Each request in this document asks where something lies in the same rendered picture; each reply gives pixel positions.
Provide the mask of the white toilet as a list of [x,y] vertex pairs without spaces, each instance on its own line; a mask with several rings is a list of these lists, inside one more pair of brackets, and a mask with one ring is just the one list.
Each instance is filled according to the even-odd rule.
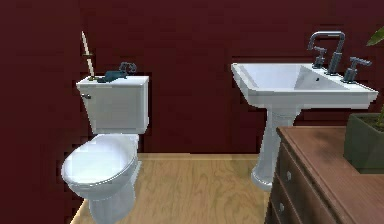
[[88,201],[96,224],[115,224],[134,206],[139,136],[149,124],[148,85],[147,76],[76,83],[95,137],[66,157],[61,176]]

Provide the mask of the grey sink faucet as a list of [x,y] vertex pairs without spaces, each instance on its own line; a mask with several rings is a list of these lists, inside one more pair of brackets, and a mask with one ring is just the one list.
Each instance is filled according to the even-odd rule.
[[[320,55],[315,59],[315,62],[313,63],[313,68],[316,68],[316,69],[319,69],[322,67],[322,65],[324,63],[324,54],[326,52],[325,48],[321,48],[321,47],[314,45],[315,39],[319,36],[338,37],[339,38],[336,50],[333,52],[331,61],[330,61],[329,66],[328,66],[328,69],[325,72],[326,75],[336,76],[337,75],[336,69],[337,69],[337,66],[339,65],[341,58],[342,58],[342,48],[343,48],[344,41],[345,41],[345,33],[342,31],[316,31],[311,35],[307,49],[308,50],[315,49],[315,50],[320,52]],[[364,65],[364,66],[370,66],[372,64],[372,62],[365,60],[365,59],[357,58],[357,57],[351,57],[350,61],[351,61],[351,66],[346,69],[346,71],[344,73],[344,77],[341,79],[341,81],[343,83],[347,83],[347,84],[355,84],[356,83],[355,77],[358,73],[356,66],[358,64]]]

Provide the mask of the green potted house plant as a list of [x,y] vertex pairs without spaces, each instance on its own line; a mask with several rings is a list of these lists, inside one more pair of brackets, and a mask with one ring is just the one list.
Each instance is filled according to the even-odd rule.
[[384,174],[384,103],[379,113],[351,113],[343,157],[361,174]]

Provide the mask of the brown wooden chest of drawers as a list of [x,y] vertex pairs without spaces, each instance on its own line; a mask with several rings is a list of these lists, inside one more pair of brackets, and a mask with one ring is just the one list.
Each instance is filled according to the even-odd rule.
[[344,127],[279,127],[277,133],[264,224],[384,224],[384,174],[361,174],[347,162]]

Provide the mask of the white pedestal sink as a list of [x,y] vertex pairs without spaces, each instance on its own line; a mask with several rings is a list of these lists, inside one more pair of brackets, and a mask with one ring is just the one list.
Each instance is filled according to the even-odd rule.
[[279,126],[291,126],[306,109],[366,109],[378,92],[340,75],[330,76],[310,63],[233,63],[233,79],[246,102],[267,110],[259,159],[251,180],[264,191],[272,188],[280,147]]

